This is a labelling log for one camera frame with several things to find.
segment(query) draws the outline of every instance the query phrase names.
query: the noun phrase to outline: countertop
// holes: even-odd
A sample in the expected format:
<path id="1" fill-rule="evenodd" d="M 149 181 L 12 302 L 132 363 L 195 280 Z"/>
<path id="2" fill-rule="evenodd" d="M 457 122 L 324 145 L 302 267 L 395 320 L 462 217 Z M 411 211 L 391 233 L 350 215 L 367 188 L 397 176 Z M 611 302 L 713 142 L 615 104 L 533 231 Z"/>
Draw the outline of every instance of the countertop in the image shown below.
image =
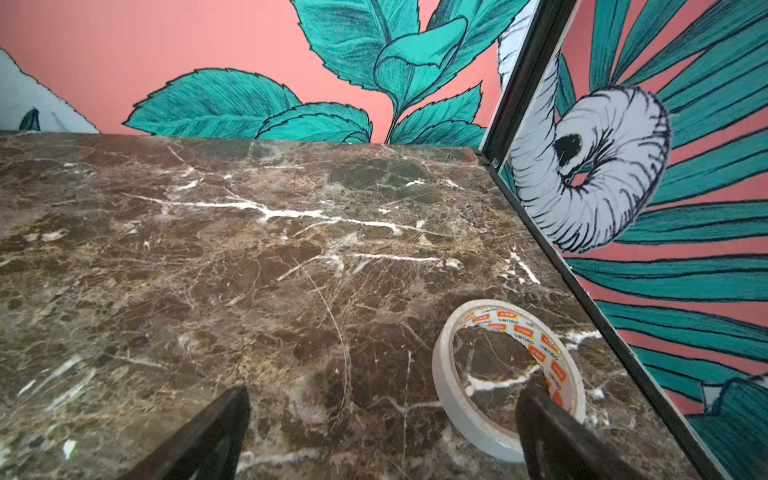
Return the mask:
<path id="1" fill-rule="evenodd" d="M 432 383 L 480 298 L 561 337 L 622 458 L 697 478 L 469 149 L 0 133 L 0 475 L 114 478 L 242 383 L 241 478 L 527 478 Z M 532 358 L 462 335 L 508 421 Z"/>

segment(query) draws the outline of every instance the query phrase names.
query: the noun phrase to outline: elephant trunk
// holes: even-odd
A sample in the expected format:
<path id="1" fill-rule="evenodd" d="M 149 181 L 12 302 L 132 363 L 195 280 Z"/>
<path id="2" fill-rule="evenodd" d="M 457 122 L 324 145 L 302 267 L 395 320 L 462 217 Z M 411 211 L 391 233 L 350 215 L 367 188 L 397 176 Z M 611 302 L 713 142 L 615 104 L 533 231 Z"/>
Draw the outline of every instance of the elephant trunk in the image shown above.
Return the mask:
<path id="1" fill-rule="evenodd" d="M 523 206 L 564 251 L 584 253 L 626 230 L 667 166 L 669 116 L 638 87 L 605 88 L 554 122 L 558 57 L 545 72 L 507 161 Z M 589 167 L 583 184 L 571 185 Z"/>

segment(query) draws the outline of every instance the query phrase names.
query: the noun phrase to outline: trunk nostril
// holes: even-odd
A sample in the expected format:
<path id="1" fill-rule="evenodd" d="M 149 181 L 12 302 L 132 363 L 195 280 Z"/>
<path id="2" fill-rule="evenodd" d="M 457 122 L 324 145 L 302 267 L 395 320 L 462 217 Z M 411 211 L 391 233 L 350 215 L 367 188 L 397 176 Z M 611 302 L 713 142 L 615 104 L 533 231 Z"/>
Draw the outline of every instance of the trunk nostril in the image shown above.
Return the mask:
<path id="1" fill-rule="evenodd" d="M 581 151 L 581 136 L 572 134 L 558 138 L 554 141 L 554 151 L 562 167 Z"/>

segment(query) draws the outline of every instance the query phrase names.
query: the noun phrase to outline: painted wall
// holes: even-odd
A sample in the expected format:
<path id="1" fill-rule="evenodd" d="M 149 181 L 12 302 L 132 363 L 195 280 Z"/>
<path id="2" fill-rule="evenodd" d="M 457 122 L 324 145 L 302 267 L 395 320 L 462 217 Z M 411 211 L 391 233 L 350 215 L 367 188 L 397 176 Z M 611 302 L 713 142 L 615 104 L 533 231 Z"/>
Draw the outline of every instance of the painted wall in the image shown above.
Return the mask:
<path id="1" fill-rule="evenodd" d="M 739 480 L 768 478 L 767 105 L 764 0 L 583 0 L 502 169 Z"/>
<path id="2" fill-rule="evenodd" d="M 6 2 L 0 128 L 477 146 L 526 2 Z"/>

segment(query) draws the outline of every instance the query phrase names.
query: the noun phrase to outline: white tape roll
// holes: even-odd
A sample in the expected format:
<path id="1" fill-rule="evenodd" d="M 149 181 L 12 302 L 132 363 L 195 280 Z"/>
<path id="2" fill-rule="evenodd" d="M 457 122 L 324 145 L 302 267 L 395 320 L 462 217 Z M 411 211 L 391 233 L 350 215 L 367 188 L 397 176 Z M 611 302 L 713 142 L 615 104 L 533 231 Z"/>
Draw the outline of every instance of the white tape roll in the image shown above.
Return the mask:
<path id="1" fill-rule="evenodd" d="M 485 416 L 459 382 L 453 335 L 470 326 L 505 332 L 523 344 L 544 370 L 552 399 L 579 422 L 584 421 L 584 383 L 560 339 L 519 306 L 498 300 L 473 300 L 454 310 L 445 323 L 432 351 L 432 378 L 451 423 L 474 446 L 501 460 L 525 461 L 520 437 Z"/>

